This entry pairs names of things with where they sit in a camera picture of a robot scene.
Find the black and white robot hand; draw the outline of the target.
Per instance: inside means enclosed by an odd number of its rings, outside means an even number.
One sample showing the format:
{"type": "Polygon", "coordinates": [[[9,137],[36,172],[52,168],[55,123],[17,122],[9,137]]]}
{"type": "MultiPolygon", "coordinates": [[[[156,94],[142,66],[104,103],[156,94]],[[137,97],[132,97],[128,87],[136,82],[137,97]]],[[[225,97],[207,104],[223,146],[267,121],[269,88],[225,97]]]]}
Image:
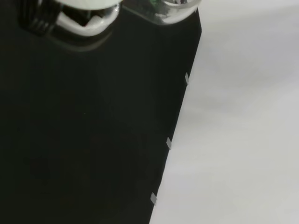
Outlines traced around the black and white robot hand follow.
{"type": "Polygon", "coordinates": [[[120,0],[19,0],[19,25],[39,36],[56,26],[83,37],[96,36],[118,17],[120,0]]]}

